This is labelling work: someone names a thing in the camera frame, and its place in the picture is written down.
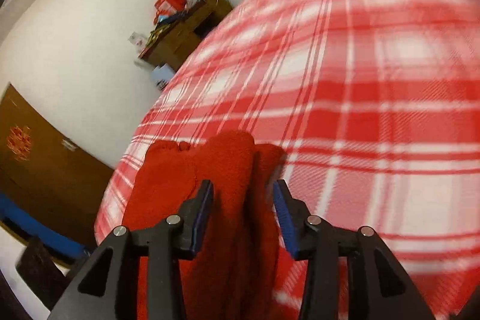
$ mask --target red fleece fabric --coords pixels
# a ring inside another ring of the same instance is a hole
[[[176,213],[203,179],[214,185],[202,250],[192,262],[180,262],[189,320],[277,315],[272,290],[278,228],[266,185],[283,154],[274,145],[255,145],[241,131],[221,133],[198,147],[157,141],[148,149],[123,217],[131,230],[154,226]],[[146,268],[147,259],[141,259],[139,320],[147,319]]]

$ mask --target brown door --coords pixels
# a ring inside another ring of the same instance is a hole
[[[26,138],[12,133],[19,129]],[[93,247],[95,216],[112,173],[8,87],[0,103],[0,191],[18,207],[57,233]]]

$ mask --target blue strip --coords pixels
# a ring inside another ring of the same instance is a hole
[[[44,245],[68,257],[77,259],[83,255],[84,246],[40,224],[0,193],[0,219],[5,218],[12,220],[29,235],[38,236]]]

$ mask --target checkered blanket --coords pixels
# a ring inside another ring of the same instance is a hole
[[[281,177],[311,212],[372,226],[438,317],[458,309],[480,281],[479,21],[480,0],[245,0],[138,126],[97,240],[154,141],[243,129],[288,152]],[[305,272],[281,248],[292,319]]]

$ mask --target silver screw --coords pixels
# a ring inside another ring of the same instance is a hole
[[[375,233],[374,229],[370,228],[369,226],[363,226],[362,228],[360,228],[360,232],[364,236],[373,236],[373,234]]]
[[[307,217],[307,222],[308,224],[312,225],[312,226],[317,226],[318,224],[320,224],[322,222],[322,219],[315,215],[315,214],[312,214],[310,216]]]
[[[171,226],[178,224],[181,220],[182,220],[181,217],[178,216],[177,214],[172,214],[171,216],[168,216],[166,218],[167,223],[170,224]]]
[[[113,228],[113,234],[115,236],[122,236],[127,233],[127,228],[124,226],[116,226]]]

